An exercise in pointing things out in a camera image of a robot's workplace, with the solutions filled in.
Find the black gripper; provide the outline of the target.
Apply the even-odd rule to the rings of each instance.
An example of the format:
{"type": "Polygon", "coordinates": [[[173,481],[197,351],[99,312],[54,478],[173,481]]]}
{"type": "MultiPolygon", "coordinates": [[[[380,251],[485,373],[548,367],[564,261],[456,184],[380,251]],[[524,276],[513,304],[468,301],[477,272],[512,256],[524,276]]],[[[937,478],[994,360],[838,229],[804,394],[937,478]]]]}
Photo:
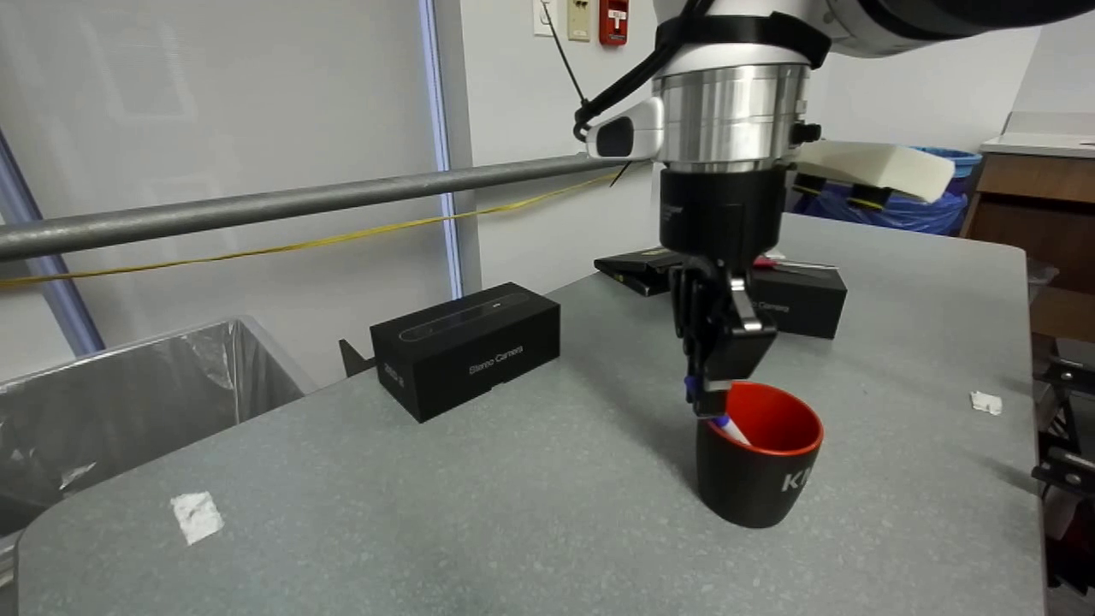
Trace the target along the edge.
{"type": "Polygon", "coordinates": [[[778,338],[742,276],[782,239],[788,170],[660,175],[660,245],[681,256],[670,272],[675,332],[685,344],[685,399],[707,397],[707,375],[748,379],[778,338]],[[708,284],[726,281],[719,334],[708,356],[708,284]]]}

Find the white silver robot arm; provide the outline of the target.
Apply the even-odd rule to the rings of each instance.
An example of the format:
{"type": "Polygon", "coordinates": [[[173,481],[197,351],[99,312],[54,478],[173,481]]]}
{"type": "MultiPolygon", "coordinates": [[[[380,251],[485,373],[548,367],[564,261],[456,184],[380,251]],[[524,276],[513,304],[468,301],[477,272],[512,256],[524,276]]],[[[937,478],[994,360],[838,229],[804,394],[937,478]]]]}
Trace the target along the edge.
{"type": "Polygon", "coordinates": [[[581,98],[573,134],[594,158],[651,158],[685,399],[707,408],[758,368],[775,324],[751,265],[782,239],[804,81],[830,53],[891,57],[994,30],[1045,28],[1092,0],[655,0],[651,53],[581,98]]]}

